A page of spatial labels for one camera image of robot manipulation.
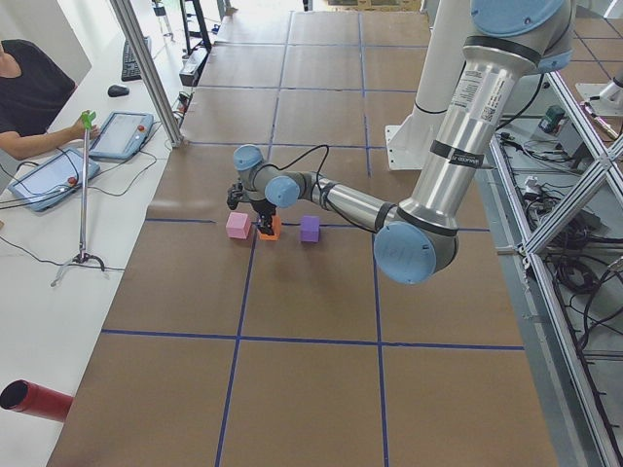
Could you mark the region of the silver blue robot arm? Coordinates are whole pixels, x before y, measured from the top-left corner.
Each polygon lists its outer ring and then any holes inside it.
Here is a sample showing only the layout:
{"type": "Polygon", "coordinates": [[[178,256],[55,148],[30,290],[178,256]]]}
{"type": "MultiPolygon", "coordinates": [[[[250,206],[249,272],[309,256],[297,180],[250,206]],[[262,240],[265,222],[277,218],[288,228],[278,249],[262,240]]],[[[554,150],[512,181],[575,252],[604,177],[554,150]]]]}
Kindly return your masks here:
{"type": "Polygon", "coordinates": [[[565,67],[575,18],[571,1],[443,1],[433,23],[412,115],[424,124],[425,150],[411,195],[391,203],[325,178],[267,162],[254,145],[233,155],[237,182],[227,203],[249,203],[258,230],[273,232],[280,208],[304,199],[375,236],[377,265],[392,280],[415,284],[447,267],[458,252],[458,208],[516,84],[565,67]]]}

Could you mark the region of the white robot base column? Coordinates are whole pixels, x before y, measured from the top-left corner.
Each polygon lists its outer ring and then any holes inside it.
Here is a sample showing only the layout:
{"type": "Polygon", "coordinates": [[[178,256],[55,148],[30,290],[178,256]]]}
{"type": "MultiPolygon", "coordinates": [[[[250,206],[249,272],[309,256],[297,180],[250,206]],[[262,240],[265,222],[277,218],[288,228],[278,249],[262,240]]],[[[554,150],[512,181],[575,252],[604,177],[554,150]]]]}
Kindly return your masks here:
{"type": "Polygon", "coordinates": [[[438,3],[412,113],[399,126],[385,128],[388,167],[423,168],[464,66],[462,47],[472,20],[468,0],[438,3]]]}

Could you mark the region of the person's hand on tablet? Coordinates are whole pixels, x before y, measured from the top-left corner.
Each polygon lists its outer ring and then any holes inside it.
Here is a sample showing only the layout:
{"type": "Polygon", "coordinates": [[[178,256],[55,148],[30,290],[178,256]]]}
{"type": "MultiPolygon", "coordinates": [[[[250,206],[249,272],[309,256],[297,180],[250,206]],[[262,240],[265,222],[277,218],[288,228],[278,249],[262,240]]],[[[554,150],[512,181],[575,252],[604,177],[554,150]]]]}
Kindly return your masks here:
{"type": "MultiPolygon", "coordinates": [[[[74,141],[74,140],[83,140],[85,137],[85,133],[86,133],[87,129],[82,121],[81,118],[79,118],[70,128],[69,128],[69,140],[70,141],[74,141]]],[[[90,135],[90,139],[95,139],[99,133],[100,133],[100,129],[97,125],[92,125],[92,127],[88,130],[89,135],[90,135]]]]}

